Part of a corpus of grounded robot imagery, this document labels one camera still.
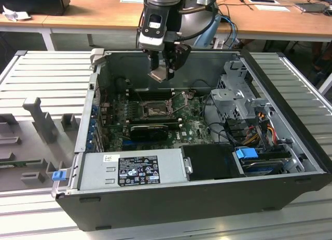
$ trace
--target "metal bracket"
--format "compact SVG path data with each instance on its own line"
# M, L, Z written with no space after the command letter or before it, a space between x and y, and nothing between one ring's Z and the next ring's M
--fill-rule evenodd
M96 48L91 51L90 61L91 65L95 66L105 61L103 48Z
M40 131L46 143L49 144L56 140L56 136L52 132L55 125L52 119L45 118L45 115L40 108L40 103L41 101L38 97L26 98L23 108L31 113L31 116L35 121L35 126Z

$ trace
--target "wooden table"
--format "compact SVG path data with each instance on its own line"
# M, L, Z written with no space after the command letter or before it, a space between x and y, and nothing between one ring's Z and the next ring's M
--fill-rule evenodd
M277 0L281 5L293 3ZM239 0L226 0L225 4L241 4ZM230 5L232 21L238 26L238 38L274 39L287 41L329 42L332 39L332 18L323 14L301 14L296 7L290 12L262 11L255 6ZM0 31L41 33L48 50L56 50L53 33L134 35L143 4L120 3L120 0L71 0L63 16L33 16L32 20L11 22L0 18ZM220 7L227 14L225 6ZM229 24L221 24L218 36L226 37Z
M285 5L290 12L253 10L246 5L228 6L232 21L238 26L238 38L274 39L286 41L318 41L329 42L332 39L332 17L324 14L301 13L293 5L294 2L306 3L307 0L276 0L279 5ZM239 0L226 0L225 4L243 4ZM220 6L227 15L225 6ZM218 33L229 33L229 25L221 25Z

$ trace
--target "blue latch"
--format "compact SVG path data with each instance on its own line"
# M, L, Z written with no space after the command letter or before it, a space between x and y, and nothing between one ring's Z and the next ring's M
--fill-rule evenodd
M236 151L238 158L258 158L258 154L254 148L240 148Z
M52 175L53 181L65 181L67 171L55 171Z

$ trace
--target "warning label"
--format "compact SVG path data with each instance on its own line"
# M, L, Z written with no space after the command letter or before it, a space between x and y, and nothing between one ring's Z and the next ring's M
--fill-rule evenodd
M157 156L119 158L119 186L159 183Z

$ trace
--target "white label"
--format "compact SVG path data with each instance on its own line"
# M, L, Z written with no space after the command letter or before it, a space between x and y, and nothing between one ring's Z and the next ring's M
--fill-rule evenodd
M159 179L159 176L150 176L149 180Z
M159 29L160 28L160 23L150 22L149 27L153 28L153 29Z
M120 154L105 154L104 162L118 162Z
M5 168L14 168L14 165L2 165L0 166L0 169L5 169Z

